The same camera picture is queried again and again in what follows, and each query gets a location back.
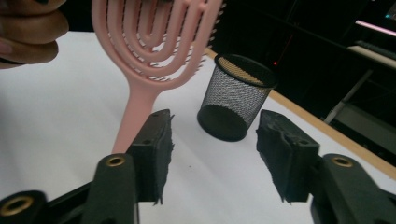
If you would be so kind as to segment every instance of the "black mesh pencil cup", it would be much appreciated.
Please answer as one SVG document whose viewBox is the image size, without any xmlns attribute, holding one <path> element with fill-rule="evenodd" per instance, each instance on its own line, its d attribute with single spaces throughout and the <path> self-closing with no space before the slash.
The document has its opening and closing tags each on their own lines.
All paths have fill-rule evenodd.
<svg viewBox="0 0 396 224">
<path fill-rule="evenodd" d="M 218 55 L 216 67 L 198 112 L 198 122 L 212 136 L 242 140 L 265 99 L 277 85 L 267 67 L 244 56 Z"/>
</svg>

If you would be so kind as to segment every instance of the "screw hole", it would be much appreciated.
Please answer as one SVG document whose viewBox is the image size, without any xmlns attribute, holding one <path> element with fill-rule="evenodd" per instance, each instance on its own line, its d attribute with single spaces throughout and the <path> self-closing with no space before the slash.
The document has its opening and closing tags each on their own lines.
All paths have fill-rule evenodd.
<svg viewBox="0 0 396 224">
<path fill-rule="evenodd" d="M 6 202 L 1 207 L 0 215 L 9 217 L 20 213 L 26 208 L 30 207 L 33 203 L 33 198 L 30 196 L 19 196 Z"/>
<path fill-rule="evenodd" d="M 125 159 L 123 157 L 112 157 L 106 162 L 108 166 L 119 166 L 123 163 L 125 163 Z"/>
<path fill-rule="evenodd" d="M 300 143 L 300 144 L 303 144 L 303 145 L 306 145 L 306 144 L 308 144 L 308 141 L 306 141 L 306 140 L 301 140 L 301 141 L 299 141 L 299 143 Z"/>
<path fill-rule="evenodd" d="M 336 165 L 343 167 L 352 167 L 353 165 L 353 163 L 350 160 L 343 157 L 334 157 L 332 158 L 332 162 L 334 162 Z"/>
</svg>

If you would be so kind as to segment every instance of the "white table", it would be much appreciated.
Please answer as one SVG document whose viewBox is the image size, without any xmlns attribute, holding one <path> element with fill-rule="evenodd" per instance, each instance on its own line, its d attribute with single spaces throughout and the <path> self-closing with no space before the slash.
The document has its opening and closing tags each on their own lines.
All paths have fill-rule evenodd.
<svg viewBox="0 0 396 224">
<path fill-rule="evenodd" d="M 111 151 L 128 95 L 125 78 L 94 34 L 70 32 L 59 46 L 51 63 L 0 71 L 0 199 L 39 189 L 53 200 L 91 181 L 96 163 Z M 176 145 L 164 204 L 141 203 L 141 223 L 312 223 L 310 203 L 280 201 L 256 150 L 259 118 L 236 143 L 213 138 L 199 126 L 196 114 L 213 68 L 208 60 L 187 84 L 155 103 L 154 111 L 169 108 L 175 114 Z M 396 193 L 392 167 L 358 157 L 367 152 L 346 149 L 329 136 L 334 131 L 323 132 L 324 123 L 301 116 L 299 107 L 290 110 L 290 102 L 281 104 L 279 97 L 272 93 L 263 108 L 282 113 L 318 141 L 320 155 L 352 157 L 381 189 Z"/>
</svg>

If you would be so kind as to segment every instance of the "vented hairbrush head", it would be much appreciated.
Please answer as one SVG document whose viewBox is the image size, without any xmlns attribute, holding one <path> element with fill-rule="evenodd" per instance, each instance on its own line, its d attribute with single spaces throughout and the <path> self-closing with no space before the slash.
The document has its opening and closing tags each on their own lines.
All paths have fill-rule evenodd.
<svg viewBox="0 0 396 224">
<path fill-rule="evenodd" d="M 113 153 L 125 152 L 158 94 L 196 72 L 221 0 L 92 0 L 96 35 L 130 86 Z"/>
</svg>

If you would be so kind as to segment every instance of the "hand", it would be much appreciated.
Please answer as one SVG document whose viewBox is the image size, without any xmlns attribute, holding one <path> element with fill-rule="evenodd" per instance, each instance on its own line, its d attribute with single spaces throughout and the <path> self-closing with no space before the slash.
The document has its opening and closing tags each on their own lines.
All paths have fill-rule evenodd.
<svg viewBox="0 0 396 224">
<path fill-rule="evenodd" d="M 56 57 L 55 40 L 69 29 L 67 19 L 58 11 L 64 2 L 0 0 L 0 69 L 45 63 Z"/>
</svg>

